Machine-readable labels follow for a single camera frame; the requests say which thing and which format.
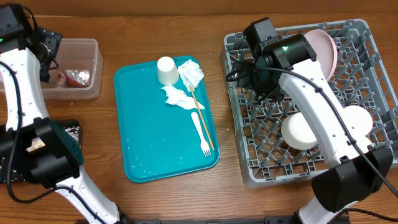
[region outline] white paper cup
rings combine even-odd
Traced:
[[[157,61],[157,79],[161,84],[174,85],[179,78],[180,75],[172,58],[161,57]]]

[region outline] black object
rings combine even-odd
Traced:
[[[264,219],[230,219],[230,220],[181,220],[181,221],[161,221],[153,220],[133,220],[131,224],[264,224]]]
[[[384,146],[371,149],[365,156],[385,177],[392,164],[391,150]],[[362,201],[379,191],[383,184],[359,156],[348,160],[312,179],[312,189],[321,205],[330,212],[339,212],[347,204]]]
[[[81,148],[83,145],[83,130],[80,127],[80,124],[77,120],[59,120],[55,121],[55,124],[60,126],[66,133],[68,133],[71,137],[76,140]],[[3,134],[6,133],[6,125],[0,125],[0,139]],[[6,172],[7,172],[7,160],[5,158],[1,159],[0,162],[0,184],[6,182]],[[17,171],[13,170],[11,174],[13,182],[21,182],[24,181],[22,174]]]
[[[282,101],[284,91],[280,89],[279,78],[282,72],[251,70],[248,68],[272,67],[292,70],[292,65],[307,59],[316,60],[317,55],[302,34],[283,39],[277,35],[268,17],[252,22],[243,34],[252,52],[254,62],[235,62],[233,69],[239,71],[227,82],[238,81],[238,86],[254,90],[257,101],[270,98]]]
[[[9,157],[13,130],[9,130],[0,139],[0,157]],[[45,146],[42,149],[26,152],[32,139],[39,137]],[[19,148],[16,151],[14,170],[22,174],[32,184],[42,184],[46,188],[62,179],[79,176],[79,165],[83,156],[79,144],[62,128],[46,119],[36,119],[33,125],[21,129]]]
[[[20,4],[0,6],[0,54],[28,48],[39,59],[40,80],[48,82],[50,65],[57,56],[62,34],[37,27],[35,20],[34,24],[33,30]]]
[[[299,211],[295,212],[293,216],[273,216],[266,217],[264,224],[303,224],[299,217]],[[349,216],[339,217],[332,224],[351,224]]]
[[[366,210],[359,209],[359,208],[344,208],[344,209],[343,209],[337,216],[335,216],[333,219],[337,219],[337,218],[339,218],[343,213],[348,213],[348,212],[359,212],[359,213],[363,213],[363,214],[366,214],[366,215],[370,215],[370,216],[373,216],[373,217],[376,217],[376,218],[380,218],[380,219],[382,219],[382,220],[387,220],[387,221],[390,221],[390,222],[398,222],[398,218],[387,217],[387,216],[384,216],[384,215],[380,215],[380,214],[377,214],[377,213],[374,213],[374,212],[370,212],[370,211],[366,211]]]

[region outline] dish rack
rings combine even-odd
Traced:
[[[338,63],[329,85],[344,106],[358,105],[373,118],[367,137],[376,146],[388,146],[398,165],[398,101],[368,24],[361,19],[278,28],[283,38],[321,29],[332,36]],[[228,34],[221,52],[224,77],[237,61],[253,61],[242,33]],[[225,84],[233,110],[235,140],[243,182],[250,188],[308,180],[326,171],[319,145],[299,151],[280,133],[283,120],[299,112],[286,95],[281,102],[256,102],[251,90]]]

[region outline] pink plate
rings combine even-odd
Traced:
[[[336,69],[337,64],[337,48],[335,41],[322,30],[311,30],[304,37],[311,44],[317,59],[321,64],[321,69],[326,80],[329,80]]]

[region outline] white tissue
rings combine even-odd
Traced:
[[[166,91],[166,96],[167,96],[166,103],[170,105],[181,106],[186,110],[197,108],[194,99],[192,97],[187,96],[184,91],[178,90],[172,85],[163,86],[162,90]],[[201,110],[205,109],[205,107],[201,105],[199,102],[198,104]]]
[[[200,69],[199,64],[193,62],[191,59],[184,62],[181,66],[178,66],[178,72],[188,92],[191,92],[191,89],[189,88],[190,84],[195,91],[200,83],[200,80],[202,80],[205,76]]]

